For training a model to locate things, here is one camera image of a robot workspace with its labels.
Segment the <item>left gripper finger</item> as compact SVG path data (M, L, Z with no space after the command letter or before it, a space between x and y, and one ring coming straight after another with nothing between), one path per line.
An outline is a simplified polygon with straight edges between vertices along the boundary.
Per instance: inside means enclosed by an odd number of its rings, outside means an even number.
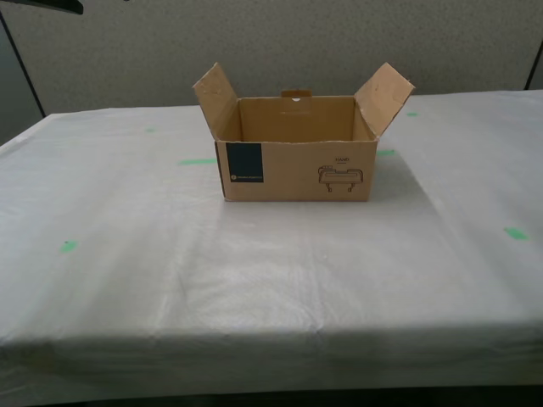
M69 14L83 15L84 6L78 0L2 0L5 3L45 8Z

